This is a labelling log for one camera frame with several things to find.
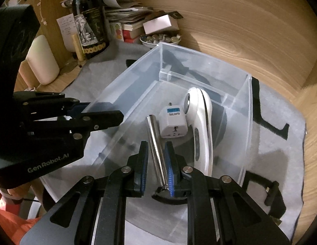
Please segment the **silver metal cylinder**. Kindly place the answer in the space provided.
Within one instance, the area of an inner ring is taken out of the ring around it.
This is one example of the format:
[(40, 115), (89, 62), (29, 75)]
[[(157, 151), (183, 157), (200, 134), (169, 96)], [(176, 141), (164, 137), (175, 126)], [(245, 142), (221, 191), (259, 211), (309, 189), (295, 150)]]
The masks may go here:
[(163, 150), (161, 147), (161, 136), (159, 133), (158, 122), (156, 120), (155, 115), (148, 115), (146, 117), (146, 122), (157, 180), (159, 186), (162, 189), (168, 190), (168, 174)]

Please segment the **white travel adaptor plug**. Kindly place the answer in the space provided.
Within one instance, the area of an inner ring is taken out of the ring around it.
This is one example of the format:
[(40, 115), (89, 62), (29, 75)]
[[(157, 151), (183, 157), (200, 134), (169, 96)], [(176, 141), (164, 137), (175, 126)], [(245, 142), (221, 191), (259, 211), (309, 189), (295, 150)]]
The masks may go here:
[(179, 105), (168, 105), (158, 115), (159, 132), (162, 138), (179, 138), (188, 132), (184, 110)]

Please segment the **clear plastic storage bin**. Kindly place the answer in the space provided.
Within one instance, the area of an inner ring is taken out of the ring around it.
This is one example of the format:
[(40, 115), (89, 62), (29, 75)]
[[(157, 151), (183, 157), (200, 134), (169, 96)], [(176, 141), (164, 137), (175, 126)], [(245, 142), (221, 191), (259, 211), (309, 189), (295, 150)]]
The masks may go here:
[(146, 117), (154, 115), (177, 153), (213, 177), (244, 180), (252, 137), (252, 76), (222, 60), (188, 48), (159, 44), (108, 86), (89, 64), (66, 91), (99, 95), (88, 112), (119, 110), (120, 126), (94, 132), (79, 161), (42, 178), (54, 200), (81, 177), (102, 177), (125, 163), (148, 139)]

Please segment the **beige slim tube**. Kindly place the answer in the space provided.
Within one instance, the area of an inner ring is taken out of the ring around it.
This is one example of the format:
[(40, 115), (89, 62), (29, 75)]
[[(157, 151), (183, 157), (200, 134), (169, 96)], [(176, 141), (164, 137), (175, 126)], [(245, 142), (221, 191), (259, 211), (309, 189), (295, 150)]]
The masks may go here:
[(79, 38), (78, 38), (78, 34), (74, 33), (72, 36), (71, 36), (71, 39), (73, 41), (73, 46), (74, 46), (74, 49), (75, 49), (75, 52), (76, 52), (76, 55), (77, 55), (77, 58), (80, 62), (83, 62), (86, 60), (85, 58), (85, 55), (84, 55), (84, 52), (83, 52), (83, 49), (82, 49), (82, 46), (80, 44), (80, 41), (79, 41)]

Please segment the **cream cylindrical speaker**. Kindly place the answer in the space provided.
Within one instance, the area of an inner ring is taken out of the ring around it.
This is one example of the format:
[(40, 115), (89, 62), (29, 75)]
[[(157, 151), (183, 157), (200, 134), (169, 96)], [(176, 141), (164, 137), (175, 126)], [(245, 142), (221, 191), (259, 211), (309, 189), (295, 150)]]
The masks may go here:
[(59, 74), (59, 66), (44, 35), (36, 37), (26, 60), (41, 85), (49, 85)]

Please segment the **grey mat with black letters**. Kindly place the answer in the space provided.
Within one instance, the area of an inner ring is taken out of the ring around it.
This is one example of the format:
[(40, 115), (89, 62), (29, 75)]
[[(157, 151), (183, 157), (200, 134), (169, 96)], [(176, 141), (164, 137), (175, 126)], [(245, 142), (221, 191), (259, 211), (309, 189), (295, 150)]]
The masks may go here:
[(246, 185), (292, 238), (303, 206), (304, 117), (249, 73), (183, 47), (118, 42), (83, 67), (65, 95), (90, 103), (91, 111), (118, 109), (124, 120), (93, 132), (83, 158), (41, 177), (49, 195), (57, 201), (82, 177), (124, 166), (148, 139), (146, 117), (182, 106), (191, 87), (204, 89), (213, 106), (213, 176)]

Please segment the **white handheld massager device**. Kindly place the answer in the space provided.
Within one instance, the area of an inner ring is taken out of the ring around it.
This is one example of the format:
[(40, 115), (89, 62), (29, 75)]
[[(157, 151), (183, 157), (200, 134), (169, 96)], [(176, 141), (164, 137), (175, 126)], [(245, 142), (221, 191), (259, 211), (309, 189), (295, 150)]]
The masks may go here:
[(192, 87), (184, 100), (187, 124), (193, 130), (194, 167), (204, 175), (213, 170), (212, 103), (205, 90)]

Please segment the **white paper note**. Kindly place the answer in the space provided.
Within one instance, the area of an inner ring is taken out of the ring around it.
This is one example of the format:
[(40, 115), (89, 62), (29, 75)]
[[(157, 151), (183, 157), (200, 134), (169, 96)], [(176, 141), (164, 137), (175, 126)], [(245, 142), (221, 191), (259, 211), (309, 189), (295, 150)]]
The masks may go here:
[(73, 44), (72, 35), (77, 33), (74, 15), (69, 14), (61, 18), (58, 18), (56, 21), (59, 26), (61, 36), (63, 38), (65, 48), (69, 52), (74, 52), (75, 48)]

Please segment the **dark wine bottle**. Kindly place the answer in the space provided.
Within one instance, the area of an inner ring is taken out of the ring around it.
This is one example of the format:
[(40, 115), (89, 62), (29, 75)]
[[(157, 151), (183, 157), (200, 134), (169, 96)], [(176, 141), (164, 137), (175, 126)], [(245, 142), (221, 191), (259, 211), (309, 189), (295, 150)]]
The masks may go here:
[(110, 45), (101, 0), (73, 0), (73, 15), (82, 50), (87, 59)]

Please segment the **stack of books and papers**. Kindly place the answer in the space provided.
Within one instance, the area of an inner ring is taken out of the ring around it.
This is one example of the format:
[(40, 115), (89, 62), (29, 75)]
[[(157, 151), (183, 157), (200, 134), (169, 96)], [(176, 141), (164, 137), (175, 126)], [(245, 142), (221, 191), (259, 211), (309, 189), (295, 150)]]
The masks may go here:
[[(142, 7), (132, 0), (101, 1), (105, 14), (105, 22), (111, 21), (120, 24), (133, 24), (153, 12), (153, 9)], [(72, 2), (73, 0), (64, 0), (62, 6), (72, 9)]]

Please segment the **white bowl of stones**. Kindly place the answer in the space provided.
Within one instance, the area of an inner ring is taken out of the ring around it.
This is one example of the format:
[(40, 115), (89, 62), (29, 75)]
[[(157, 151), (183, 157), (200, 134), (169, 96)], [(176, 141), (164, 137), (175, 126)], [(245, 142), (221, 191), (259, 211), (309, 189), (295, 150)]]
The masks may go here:
[(169, 36), (168, 34), (153, 34), (140, 36), (140, 42), (144, 46), (152, 49), (156, 47), (159, 43), (167, 43), (178, 45), (181, 41), (182, 36), (177, 34), (176, 36)]

